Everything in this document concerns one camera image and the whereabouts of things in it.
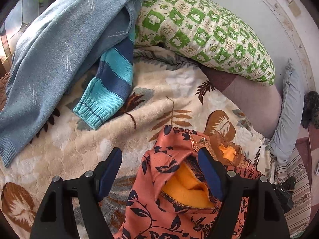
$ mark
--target silver bolt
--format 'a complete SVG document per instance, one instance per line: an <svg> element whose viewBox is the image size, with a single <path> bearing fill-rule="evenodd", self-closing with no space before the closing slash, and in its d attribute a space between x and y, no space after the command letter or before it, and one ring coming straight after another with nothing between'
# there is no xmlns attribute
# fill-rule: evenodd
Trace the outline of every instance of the silver bolt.
<svg viewBox="0 0 319 239"><path fill-rule="evenodd" d="M55 175L55 176L52 178L52 181L53 181L53 182L57 182L59 179L60 179L60 176Z"/></svg>
<svg viewBox="0 0 319 239"><path fill-rule="evenodd" d="M91 177L93 175L93 173L94 173L93 171L87 171L87 172L84 173L84 176L85 177Z"/></svg>
<svg viewBox="0 0 319 239"><path fill-rule="evenodd" d="M234 171L228 171L228 172L227 172L227 175L228 175L229 177L235 177L235 176L236 176L236 173L235 173Z"/></svg>
<svg viewBox="0 0 319 239"><path fill-rule="evenodd" d="M268 181L268 179L265 176L261 176L259 179L261 180L261 182L267 182Z"/></svg>

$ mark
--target elastic cuff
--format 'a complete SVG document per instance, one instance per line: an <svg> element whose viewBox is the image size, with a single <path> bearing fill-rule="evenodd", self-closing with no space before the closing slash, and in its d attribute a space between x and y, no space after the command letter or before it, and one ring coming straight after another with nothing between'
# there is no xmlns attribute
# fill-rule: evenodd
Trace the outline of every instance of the elastic cuff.
<svg viewBox="0 0 319 239"><path fill-rule="evenodd" d="M7 167L17 154L17 151L7 135L1 134L0 136L0 156L4 166Z"/></svg>
<svg viewBox="0 0 319 239"><path fill-rule="evenodd" d="M109 116L101 106L85 95L82 96L79 103L74 107L73 112L94 130L97 130Z"/></svg>

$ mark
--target green and white pillow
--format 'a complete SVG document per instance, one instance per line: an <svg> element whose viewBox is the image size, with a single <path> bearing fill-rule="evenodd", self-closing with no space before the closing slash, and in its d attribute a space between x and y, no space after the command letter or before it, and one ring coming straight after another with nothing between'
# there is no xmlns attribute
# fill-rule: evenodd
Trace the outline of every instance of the green and white pillow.
<svg viewBox="0 0 319 239"><path fill-rule="evenodd" d="M135 33L135 46L162 42L208 67L274 83L274 64L252 28L210 0L145 0Z"/></svg>

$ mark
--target black fur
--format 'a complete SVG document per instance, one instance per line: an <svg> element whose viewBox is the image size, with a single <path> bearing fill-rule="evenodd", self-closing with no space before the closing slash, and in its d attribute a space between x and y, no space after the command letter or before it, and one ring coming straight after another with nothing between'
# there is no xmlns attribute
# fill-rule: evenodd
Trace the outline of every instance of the black fur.
<svg viewBox="0 0 319 239"><path fill-rule="evenodd" d="M301 125L308 128L310 122L316 129L319 129L319 94L315 91L305 95Z"/></svg>

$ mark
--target light blue pillow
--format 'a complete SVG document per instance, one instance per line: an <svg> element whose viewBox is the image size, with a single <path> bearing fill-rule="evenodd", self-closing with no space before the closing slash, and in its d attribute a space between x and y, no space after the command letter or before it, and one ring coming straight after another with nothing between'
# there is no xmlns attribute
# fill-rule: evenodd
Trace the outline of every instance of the light blue pillow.
<svg viewBox="0 0 319 239"><path fill-rule="evenodd" d="M292 154L297 141L305 97L301 73L289 58L284 76L284 95L278 126L272 136L271 152L280 164Z"/></svg>

